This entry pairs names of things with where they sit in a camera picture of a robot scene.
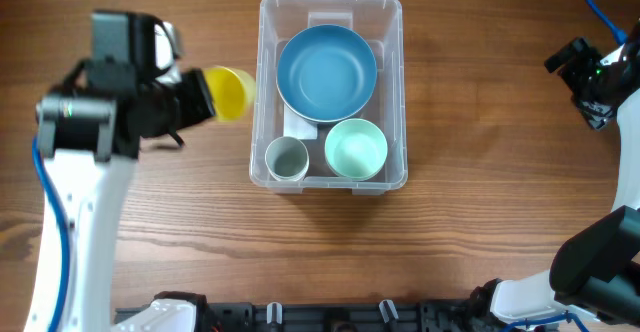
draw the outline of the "white cup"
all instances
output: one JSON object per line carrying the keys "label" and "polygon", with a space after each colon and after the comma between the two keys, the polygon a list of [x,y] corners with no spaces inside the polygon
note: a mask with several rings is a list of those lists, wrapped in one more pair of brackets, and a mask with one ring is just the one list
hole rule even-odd
{"label": "white cup", "polygon": [[297,138],[279,137],[267,147],[265,161],[269,173],[278,181],[299,181],[309,169],[309,152]]}

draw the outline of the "storage container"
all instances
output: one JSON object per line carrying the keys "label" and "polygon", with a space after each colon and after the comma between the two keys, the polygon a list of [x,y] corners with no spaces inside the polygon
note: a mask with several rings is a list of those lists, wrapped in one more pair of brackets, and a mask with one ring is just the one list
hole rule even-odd
{"label": "storage container", "polygon": [[[362,36],[376,58],[378,79],[373,96],[355,117],[375,123],[387,138],[389,153],[373,178],[353,182],[337,177],[324,156],[333,125],[315,125],[288,109],[276,81],[280,54],[298,32],[320,24],[348,27]],[[346,188],[353,194],[379,195],[398,189],[408,178],[404,104],[402,6],[398,0],[262,0],[258,41],[257,96],[253,117],[249,174],[258,186],[276,193],[305,188]],[[301,139],[310,165],[301,181],[277,181],[265,163],[267,146],[283,135]]]}

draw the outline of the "green bowl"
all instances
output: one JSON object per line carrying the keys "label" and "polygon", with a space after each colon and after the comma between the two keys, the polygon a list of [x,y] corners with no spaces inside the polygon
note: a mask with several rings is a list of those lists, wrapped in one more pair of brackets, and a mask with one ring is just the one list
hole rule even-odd
{"label": "green bowl", "polygon": [[373,123],[352,118],[335,125],[324,143],[327,164],[354,181],[373,178],[387,159],[387,139]]}

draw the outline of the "yellow cup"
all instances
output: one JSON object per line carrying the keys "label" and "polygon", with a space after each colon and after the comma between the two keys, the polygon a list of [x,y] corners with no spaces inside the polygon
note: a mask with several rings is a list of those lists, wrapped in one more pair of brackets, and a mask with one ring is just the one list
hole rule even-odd
{"label": "yellow cup", "polygon": [[244,116],[256,98],[256,81],[243,70],[213,67],[202,71],[218,121]]}

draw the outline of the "wooden surface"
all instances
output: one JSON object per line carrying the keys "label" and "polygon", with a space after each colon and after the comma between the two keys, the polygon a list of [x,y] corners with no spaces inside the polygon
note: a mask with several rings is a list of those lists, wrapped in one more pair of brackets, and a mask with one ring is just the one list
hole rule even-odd
{"label": "wooden surface", "polygon": [[[547,269],[566,239],[609,211],[617,127],[589,130],[542,66],[578,35],[614,48],[583,1],[400,1],[407,184],[372,198],[274,195],[248,177],[250,117],[194,128],[182,153],[140,157],[112,306],[163,290],[215,302],[464,298],[495,277]],[[598,2],[625,28],[640,10],[640,0]],[[181,29],[182,66],[253,74],[259,3],[0,0],[1,331],[21,330],[35,278],[43,193],[29,153],[34,106],[89,53],[91,10],[156,14]]]}

